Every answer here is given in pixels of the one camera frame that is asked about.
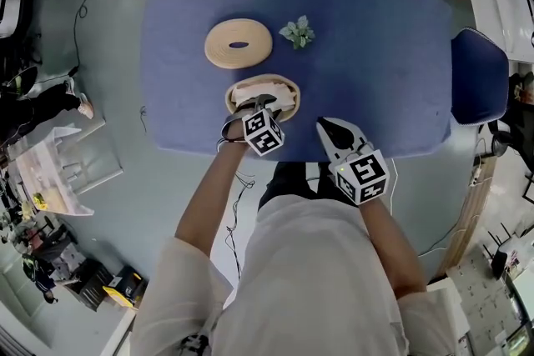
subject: beige woven lid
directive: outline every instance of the beige woven lid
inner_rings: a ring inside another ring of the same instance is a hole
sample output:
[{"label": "beige woven lid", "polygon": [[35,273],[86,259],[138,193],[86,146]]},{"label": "beige woven lid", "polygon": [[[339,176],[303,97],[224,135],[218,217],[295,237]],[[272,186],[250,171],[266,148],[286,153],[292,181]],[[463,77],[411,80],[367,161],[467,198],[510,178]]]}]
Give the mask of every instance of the beige woven lid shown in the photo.
[{"label": "beige woven lid", "polygon": [[252,67],[273,50],[273,38],[262,23],[238,18],[223,21],[206,37],[204,52],[217,67],[235,70]]},{"label": "beige woven lid", "polygon": [[228,88],[228,91],[226,91],[225,101],[226,107],[228,108],[231,114],[234,114],[235,110],[237,110],[237,106],[235,105],[235,103],[232,102],[232,92],[234,91],[234,88],[243,88],[250,85],[255,85],[257,83],[285,83],[290,89],[290,91],[292,93],[295,93],[295,106],[292,110],[288,110],[287,112],[280,112],[280,115],[276,118],[278,122],[285,122],[286,120],[290,120],[297,113],[300,107],[299,87],[294,82],[290,81],[288,78],[280,76],[279,74],[260,74],[259,76],[254,76],[253,78],[248,78],[245,80],[241,80],[240,82],[234,83],[231,87]]}]

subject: white cube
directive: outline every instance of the white cube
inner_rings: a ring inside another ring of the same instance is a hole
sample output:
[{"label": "white cube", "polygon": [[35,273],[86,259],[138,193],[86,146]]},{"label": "white cube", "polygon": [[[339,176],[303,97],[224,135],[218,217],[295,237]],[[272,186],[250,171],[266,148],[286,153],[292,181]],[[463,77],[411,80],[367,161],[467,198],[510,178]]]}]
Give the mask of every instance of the white cube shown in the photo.
[{"label": "white cube", "polygon": [[384,194],[389,181],[390,171],[380,150],[335,167],[335,184],[356,205]]},{"label": "white cube", "polygon": [[284,144],[285,135],[267,109],[245,116],[244,139],[258,155],[264,156]]}]

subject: black pants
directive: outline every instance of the black pants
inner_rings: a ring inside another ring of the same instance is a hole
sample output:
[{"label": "black pants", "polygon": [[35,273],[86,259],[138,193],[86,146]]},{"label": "black pants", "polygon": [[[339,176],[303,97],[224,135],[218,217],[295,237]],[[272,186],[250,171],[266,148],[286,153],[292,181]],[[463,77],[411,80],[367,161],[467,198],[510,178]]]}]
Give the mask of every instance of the black pants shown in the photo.
[{"label": "black pants", "polygon": [[332,181],[328,165],[328,163],[319,164],[319,185],[317,186],[317,193],[315,193],[306,181],[306,163],[278,162],[273,179],[267,185],[267,190],[259,200],[258,209],[272,198],[285,194],[294,194],[309,200],[333,199],[355,207],[356,205]]},{"label": "black pants", "polygon": [[62,236],[67,229],[62,226],[50,234],[39,248],[32,252],[32,256],[51,263],[63,253],[65,248],[72,242],[69,236]]},{"label": "black pants", "polygon": [[35,98],[21,101],[0,98],[0,112],[9,112],[6,119],[0,122],[2,144],[13,144],[18,138],[32,132],[40,123],[55,118],[62,110],[78,108],[80,100],[66,91],[66,84],[61,83]]}]

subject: shirt sleeve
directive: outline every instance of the shirt sleeve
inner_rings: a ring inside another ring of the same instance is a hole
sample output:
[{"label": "shirt sleeve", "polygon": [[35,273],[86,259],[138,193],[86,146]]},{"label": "shirt sleeve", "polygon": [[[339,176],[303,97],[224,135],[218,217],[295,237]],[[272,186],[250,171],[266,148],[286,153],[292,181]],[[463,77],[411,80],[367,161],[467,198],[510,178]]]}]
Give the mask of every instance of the shirt sleeve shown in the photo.
[{"label": "shirt sleeve", "polygon": [[135,319],[132,356],[166,356],[197,333],[232,286],[208,257],[186,242],[171,238],[160,255]]},{"label": "shirt sleeve", "polygon": [[412,293],[399,299],[408,353],[412,356],[455,354],[456,339],[445,289]]}]

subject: white tissue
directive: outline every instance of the white tissue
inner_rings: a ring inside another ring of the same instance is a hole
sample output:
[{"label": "white tissue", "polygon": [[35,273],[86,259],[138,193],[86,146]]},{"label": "white tissue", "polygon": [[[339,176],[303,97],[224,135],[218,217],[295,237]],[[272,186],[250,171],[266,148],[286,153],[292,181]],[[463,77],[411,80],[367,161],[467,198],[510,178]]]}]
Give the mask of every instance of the white tissue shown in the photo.
[{"label": "white tissue", "polygon": [[262,93],[276,97],[276,101],[267,104],[271,111],[286,112],[295,106],[295,93],[292,93],[285,83],[256,83],[243,88],[234,88],[232,102],[239,107],[245,101],[256,98]]}]

